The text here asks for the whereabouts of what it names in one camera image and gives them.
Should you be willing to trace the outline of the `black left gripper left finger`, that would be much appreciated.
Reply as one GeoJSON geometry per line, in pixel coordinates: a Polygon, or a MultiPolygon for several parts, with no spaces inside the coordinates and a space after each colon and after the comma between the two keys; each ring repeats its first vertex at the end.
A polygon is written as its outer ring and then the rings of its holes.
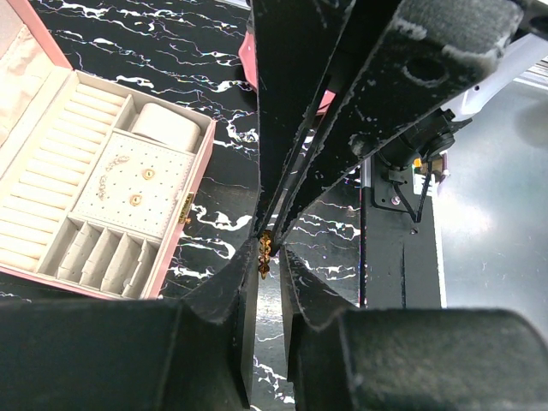
{"type": "Polygon", "coordinates": [[[1,305],[4,410],[244,410],[258,243],[179,300],[1,305]]]}

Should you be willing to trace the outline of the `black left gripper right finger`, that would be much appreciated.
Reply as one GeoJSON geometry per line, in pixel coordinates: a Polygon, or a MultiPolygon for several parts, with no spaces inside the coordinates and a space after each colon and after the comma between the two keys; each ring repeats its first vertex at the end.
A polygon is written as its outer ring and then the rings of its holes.
{"type": "Polygon", "coordinates": [[[544,410],[547,346],[489,309],[362,309],[279,254],[287,377],[299,410],[544,410]]]}

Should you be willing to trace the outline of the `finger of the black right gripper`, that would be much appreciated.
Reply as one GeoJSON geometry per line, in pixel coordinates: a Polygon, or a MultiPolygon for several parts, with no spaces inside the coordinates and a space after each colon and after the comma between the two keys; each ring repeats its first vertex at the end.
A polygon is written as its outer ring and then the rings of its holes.
{"type": "Polygon", "coordinates": [[[262,234],[295,167],[327,87],[326,70],[352,14],[352,1],[253,1],[262,234]]]}
{"type": "Polygon", "coordinates": [[[523,16],[522,1],[401,1],[392,8],[319,126],[278,215],[274,247],[359,163],[492,74],[523,16]]]}

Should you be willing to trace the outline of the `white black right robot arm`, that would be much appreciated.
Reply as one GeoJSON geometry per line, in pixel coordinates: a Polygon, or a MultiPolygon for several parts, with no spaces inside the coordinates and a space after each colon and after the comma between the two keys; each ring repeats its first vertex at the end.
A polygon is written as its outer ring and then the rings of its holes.
{"type": "Polygon", "coordinates": [[[541,1],[253,1],[259,197],[278,247],[324,192],[428,117],[465,122],[547,54],[541,1]]]}

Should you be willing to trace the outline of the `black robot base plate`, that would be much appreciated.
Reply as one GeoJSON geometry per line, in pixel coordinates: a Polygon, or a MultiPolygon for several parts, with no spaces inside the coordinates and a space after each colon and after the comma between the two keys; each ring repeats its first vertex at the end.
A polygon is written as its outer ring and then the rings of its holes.
{"type": "Polygon", "coordinates": [[[435,178],[413,166],[390,170],[376,158],[360,173],[359,306],[447,307],[435,178]]]}

